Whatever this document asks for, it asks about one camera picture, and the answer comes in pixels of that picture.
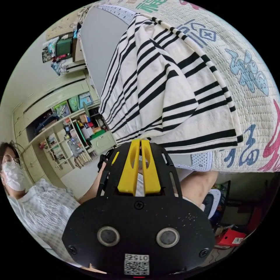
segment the picture frame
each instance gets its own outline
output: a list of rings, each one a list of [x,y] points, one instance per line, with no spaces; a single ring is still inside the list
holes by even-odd
[[[71,114],[67,100],[55,105],[53,109],[57,113],[59,119],[63,119]]]
[[[48,47],[45,47],[42,50],[42,61],[43,61],[43,63],[45,63],[45,62],[48,62],[50,60],[52,60],[52,54],[49,53]]]

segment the green bag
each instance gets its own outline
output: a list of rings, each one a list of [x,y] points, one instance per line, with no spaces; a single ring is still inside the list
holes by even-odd
[[[69,104],[72,112],[78,111],[79,110],[79,96],[76,95],[76,96],[68,99],[68,104]]]

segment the cable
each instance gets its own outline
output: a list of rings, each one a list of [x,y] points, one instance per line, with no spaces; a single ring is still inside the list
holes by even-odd
[[[219,250],[217,250],[217,253],[218,253],[218,255],[217,255],[217,257],[220,255],[220,253],[219,253]],[[217,261],[217,257],[216,257],[216,259],[214,260],[215,262]]]
[[[214,259],[214,256],[213,256],[213,251],[211,252],[211,256],[212,256],[212,259],[209,261],[209,264],[211,263],[211,261]]]

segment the hair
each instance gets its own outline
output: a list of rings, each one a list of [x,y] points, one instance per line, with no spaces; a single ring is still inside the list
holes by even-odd
[[[1,162],[0,162],[0,171],[2,171],[2,160],[3,160],[4,154],[5,154],[5,151],[6,151],[7,148],[10,148],[11,150],[13,150],[13,152],[15,153],[16,158],[19,159],[19,157],[20,157],[19,154],[18,154],[18,151],[17,151],[17,149],[15,147],[14,141],[11,141],[10,143],[2,142],[0,144],[0,160],[1,160]],[[8,195],[8,191],[5,188],[5,186],[3,185],[2,180],[0,180],[0,186],[2,186],[4,188],[6,194]]]

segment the person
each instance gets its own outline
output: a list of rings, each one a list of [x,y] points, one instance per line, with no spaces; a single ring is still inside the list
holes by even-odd
[[[106,166],[103,162],[97,177],[87,193],[76,199],[68,188],[57,188],[41,179],[28,192],[23,186],[24,172],[20,165],[19,154],[13,142],[0,145],[1,182],[8,200],[26,230],[46,249],[59,259],[76,264],[63,245],[62,234],[73,211],[82,203],[96,197],[102,172]],[[218,172],[192,172],[181,181],[182,195],[185,199],[200,207],[205,196],[214,185]],[[143,171],[139,169],[137,195],[143,194]]]

